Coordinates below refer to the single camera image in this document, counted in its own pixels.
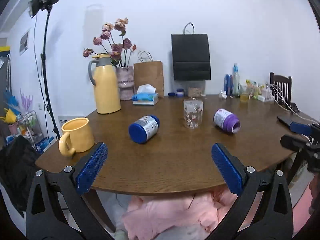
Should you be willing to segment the purple bottle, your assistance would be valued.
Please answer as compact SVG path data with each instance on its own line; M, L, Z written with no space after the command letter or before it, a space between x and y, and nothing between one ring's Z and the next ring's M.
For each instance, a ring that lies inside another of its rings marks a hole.
M213 117L214 124L227 133L238 133L240 130L240 120L232 112L221 108L216 111Z

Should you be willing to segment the clear Santa print cup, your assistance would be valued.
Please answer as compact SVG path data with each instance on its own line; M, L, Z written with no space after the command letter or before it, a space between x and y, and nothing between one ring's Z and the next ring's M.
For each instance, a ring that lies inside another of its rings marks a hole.
M202 100L183 101L184 126L189 129L199 128L202 123L204 104Z

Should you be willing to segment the black phone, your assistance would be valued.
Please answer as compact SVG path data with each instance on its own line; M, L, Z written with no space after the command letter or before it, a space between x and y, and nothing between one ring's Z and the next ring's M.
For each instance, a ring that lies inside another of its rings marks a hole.
M290 128L292 123L295 123L291 118L289 118L288 116L277 116L277 120L283 124L284 126L286 126L287 128Z

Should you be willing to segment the white power strip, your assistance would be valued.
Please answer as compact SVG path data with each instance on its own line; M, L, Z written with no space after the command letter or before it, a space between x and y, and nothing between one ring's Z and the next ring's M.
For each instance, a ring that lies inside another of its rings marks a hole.
M258 100L262 102L272 102L274 101L274 97L272 95L272 90L270 89L262 89L261 93L258 95Z

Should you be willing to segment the dark wooden chair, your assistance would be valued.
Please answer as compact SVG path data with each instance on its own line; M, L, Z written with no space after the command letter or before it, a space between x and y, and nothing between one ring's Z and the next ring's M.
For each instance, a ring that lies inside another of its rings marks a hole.
M291 104L292 93L292 77L276 75L274 72L270 72L270 85L272 95L275 97L276 102L283 105Z

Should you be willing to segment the glass of yellow drink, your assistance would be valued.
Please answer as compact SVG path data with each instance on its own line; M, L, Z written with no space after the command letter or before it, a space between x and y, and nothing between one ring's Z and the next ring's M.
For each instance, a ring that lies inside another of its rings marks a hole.
M250 94L248 92L243 92L240 94L240 101L241 102L248 102Z

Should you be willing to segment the yellow ceramic mug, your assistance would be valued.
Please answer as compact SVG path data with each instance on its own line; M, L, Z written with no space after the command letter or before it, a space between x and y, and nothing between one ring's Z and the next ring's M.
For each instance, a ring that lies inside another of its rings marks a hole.
M65 157L72 157L93 147L95 140L88 118L72 119L61 127L63 135L59 139L59 151Z

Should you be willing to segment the clear spray bottle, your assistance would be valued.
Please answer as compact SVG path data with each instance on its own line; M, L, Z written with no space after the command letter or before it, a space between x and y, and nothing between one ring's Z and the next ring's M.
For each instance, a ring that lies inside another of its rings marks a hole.
M233 92L234 96L240 95L240 77L238 72L238 64L235 63L233 67Z

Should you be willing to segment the blue soda can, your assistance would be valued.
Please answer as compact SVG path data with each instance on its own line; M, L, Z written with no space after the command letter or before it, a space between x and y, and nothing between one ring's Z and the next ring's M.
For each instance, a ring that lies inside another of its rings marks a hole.
M233 92L233 76L231 74L226 74L224 78L224 91L226 95L232 95Z

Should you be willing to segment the crumpled white tissue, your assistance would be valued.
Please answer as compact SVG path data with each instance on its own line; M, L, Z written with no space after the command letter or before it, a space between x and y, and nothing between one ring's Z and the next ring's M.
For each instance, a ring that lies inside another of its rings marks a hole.
M219 97L219 98L222 98L222 99L227 99L227 92L221 90L221 91L219 92L219 94L218 94L218 97Z

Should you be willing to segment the pink clothing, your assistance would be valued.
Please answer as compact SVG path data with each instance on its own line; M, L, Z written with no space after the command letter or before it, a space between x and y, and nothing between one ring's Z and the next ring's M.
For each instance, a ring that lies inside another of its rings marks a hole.
M177 197L132 196L123 224L129 239L154 239L170 228L192 225L212 232L236 199L226 186Z

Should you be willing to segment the clear jar of grains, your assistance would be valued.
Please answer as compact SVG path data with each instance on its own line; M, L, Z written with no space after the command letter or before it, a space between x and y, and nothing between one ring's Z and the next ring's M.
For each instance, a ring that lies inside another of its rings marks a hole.
M204 81L189 81L188 96L190 98L199 98L203 94L205 82Z

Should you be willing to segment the small purple white jar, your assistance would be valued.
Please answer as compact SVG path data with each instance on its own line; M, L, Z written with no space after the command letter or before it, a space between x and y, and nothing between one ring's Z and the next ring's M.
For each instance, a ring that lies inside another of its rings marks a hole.
M182 88L177 89L176 96L177 97L184 97L184 89L182 89Z

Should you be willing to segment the yellow thermos jug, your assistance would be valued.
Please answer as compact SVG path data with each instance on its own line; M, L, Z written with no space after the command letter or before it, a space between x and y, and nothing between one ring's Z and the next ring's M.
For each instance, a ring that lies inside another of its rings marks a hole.
M93 56L88 64L89 79L94 88L98 114L110 114L121 109L117 75L109 54Z

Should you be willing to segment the black paper bag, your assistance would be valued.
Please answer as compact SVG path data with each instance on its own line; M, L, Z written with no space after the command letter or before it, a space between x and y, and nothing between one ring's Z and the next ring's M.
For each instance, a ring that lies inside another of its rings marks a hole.
M176 81L211 79L210 50L207 34L196 34L193 23L187 23L182 34L172 34L172 66Z

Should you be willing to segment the blue tissue box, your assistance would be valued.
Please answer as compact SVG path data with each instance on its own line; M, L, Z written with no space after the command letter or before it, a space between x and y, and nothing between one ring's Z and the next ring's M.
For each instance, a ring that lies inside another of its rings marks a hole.
M132 96L131 100L134 105L154 106L158 102L159 96L155 87L145 84L138 87L137 93Z

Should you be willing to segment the pink textured vase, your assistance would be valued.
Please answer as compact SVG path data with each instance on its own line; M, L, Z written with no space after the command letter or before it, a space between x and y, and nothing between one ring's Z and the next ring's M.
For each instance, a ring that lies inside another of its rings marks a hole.
M135 93L133 67L119 67L116 69L120 100L129 101Z

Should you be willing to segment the brown paper bag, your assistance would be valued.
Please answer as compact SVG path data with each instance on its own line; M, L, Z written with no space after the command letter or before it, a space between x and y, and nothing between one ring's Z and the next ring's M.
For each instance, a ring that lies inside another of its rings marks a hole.
M162 61L153 60L148 51L139 51L138 63L133 64L135 85L138 88L141 85L150 84L156 88L160 98L164 98L164 75Z

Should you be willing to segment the dried pink flowers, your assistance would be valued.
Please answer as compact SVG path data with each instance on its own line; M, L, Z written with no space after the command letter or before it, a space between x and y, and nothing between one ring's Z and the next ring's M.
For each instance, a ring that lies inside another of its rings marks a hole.
M125 37L129 20L127 17L118 18L114 23L103 24L101 34L93 37L93 45L102 47L103 52L97 53L92 48L85 48L82 52L84 58L89 56L109 55L112 66L115 68L129 67L132 54L135 53L137 45Z

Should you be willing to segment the black light stand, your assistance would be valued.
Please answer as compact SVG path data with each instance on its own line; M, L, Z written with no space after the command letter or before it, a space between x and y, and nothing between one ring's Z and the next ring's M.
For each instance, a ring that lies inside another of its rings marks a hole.
M46 23L44 27L44 35L43 35L43 49L42 53L40 54L41 58L41 68L39 69L39 65L37 63L37 56L35 55L35 61L36 61L36 69L37 69L37 76L38 76L38 82L40 85L40 92L43 100L43 105L46 109L46 112L49 114L52 124L53 124L53 132L56 135L57 139L60 139L60 132L57 127L53 110L52 110L52 104L50 101L49 96L49 89L48 89L48 81L47 81L47 33L48 33L48 23L49 18L51 15L51 11L53 8L53 5L56 4L59 0L31 0L28 2L28 14L31 19L37 16L39 11L46 11Z

